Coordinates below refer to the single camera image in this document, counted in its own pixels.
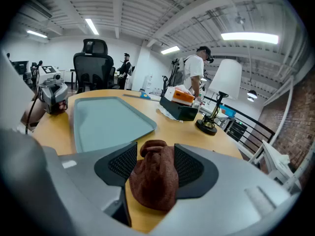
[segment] light blue tray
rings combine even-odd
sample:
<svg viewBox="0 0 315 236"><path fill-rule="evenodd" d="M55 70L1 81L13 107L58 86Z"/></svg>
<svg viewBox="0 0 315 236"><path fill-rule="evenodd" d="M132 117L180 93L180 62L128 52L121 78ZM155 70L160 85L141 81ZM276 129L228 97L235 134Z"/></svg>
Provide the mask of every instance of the light blue tray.
<svg viewBox="0 0 315 236"><path fill-rule="evenodd" d="M137 140L157 124L119 97L74 101L74 140L78 153Z"/></svg>

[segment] ceiling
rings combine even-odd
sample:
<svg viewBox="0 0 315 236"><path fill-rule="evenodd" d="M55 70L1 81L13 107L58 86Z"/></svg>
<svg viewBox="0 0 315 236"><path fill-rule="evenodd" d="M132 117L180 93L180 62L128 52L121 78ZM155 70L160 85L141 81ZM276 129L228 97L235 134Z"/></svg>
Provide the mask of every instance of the ceiling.
<svg viewBox="0 0 315 236"><path fill-rule="evenodd" d="M195 53L201 45L212 50L215 61L206 66L214 76L222 59L235 59L243 68L241 88L269 98L304 64L309 52L307 34L283 0L32 0L51 15L41 21L21 10L12 30L28 28L48 38L91 35L91 18L102 36L132 36L163 50L177 45L171 58ZM244 19L243 24L236 18ZM221 33L256 31L279 36L277 45L256 41L224 41Z"/></svg>

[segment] brick wall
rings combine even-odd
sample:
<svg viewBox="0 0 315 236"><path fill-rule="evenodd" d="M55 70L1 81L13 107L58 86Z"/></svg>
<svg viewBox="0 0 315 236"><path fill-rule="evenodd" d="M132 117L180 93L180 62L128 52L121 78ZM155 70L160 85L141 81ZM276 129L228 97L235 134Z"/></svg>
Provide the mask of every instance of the brick wall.
<svg viewBox="0 0 315 236"><path fill-rule="evenodd" d="M277 100L265 106L259 117L259 122L277 131L286 107L289 92L283 94ZM262 128L255 126L261 133ZM264 139L258 132L253 135ZM273 144L273 147L281 154L288 154L293 168L297 169L308 153L315 137L315 67L305 78L293 88L292 102L282 130ZM257 145L261 145L254 136L249 137ZM250 142L246 145L256 150ZM305 186L311 167L300 178L302 186Z"/></svg>

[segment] brown towel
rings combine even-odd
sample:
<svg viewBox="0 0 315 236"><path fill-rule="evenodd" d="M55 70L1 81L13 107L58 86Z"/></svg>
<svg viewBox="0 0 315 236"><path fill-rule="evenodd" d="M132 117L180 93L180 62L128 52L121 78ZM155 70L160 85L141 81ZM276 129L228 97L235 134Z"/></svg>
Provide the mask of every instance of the brown towel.
<svg viewBox="0 0 315 236"><path fill-rule="evenodd" d="M174 146L165 141L149 140L140 149L143 160L137 161L129 183L134 198L145 207L171 210L178 189L174 167Z"/></svg>

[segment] black lamp base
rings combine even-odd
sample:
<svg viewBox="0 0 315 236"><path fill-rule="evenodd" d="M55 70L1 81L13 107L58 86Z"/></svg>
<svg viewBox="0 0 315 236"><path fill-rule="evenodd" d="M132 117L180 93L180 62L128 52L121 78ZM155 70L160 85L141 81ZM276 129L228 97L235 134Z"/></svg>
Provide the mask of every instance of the black lamp base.
<svg viewBox="0 0 315 236"><path fill-rule="evenodd" d="M205 125L202 124L202 120L197 120L196 121L196 126L197 128L199 128L202 132L208 134L208 135L211 135L211 136L214 136L216 133L217 133L217 129L214 127L214 128L209 128Z"/></svg>

